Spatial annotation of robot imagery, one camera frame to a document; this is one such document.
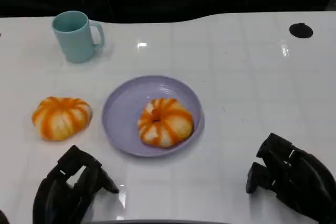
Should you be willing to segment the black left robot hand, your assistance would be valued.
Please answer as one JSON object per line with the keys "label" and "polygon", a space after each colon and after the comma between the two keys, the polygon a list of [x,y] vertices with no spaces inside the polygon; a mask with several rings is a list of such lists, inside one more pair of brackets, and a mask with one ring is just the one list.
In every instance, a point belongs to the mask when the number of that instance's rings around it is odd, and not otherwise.
{"label": "black left robot hand", "polygon": [[81,223],[102,188],[120,192],[102,164],[73,145],[41,181],[33,204],[33,223]]}

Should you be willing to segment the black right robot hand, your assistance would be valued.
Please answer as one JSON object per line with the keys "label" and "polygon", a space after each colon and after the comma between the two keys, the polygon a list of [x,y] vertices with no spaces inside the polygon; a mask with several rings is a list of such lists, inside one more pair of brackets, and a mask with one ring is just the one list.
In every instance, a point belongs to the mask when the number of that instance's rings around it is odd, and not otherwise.
{"label": "black right robot hand", "polygon": [[318,223],[335,223],[335,179],[312,154],[274,134],[261,144],[248,172],[246,193],[262,187],[278,200]]}

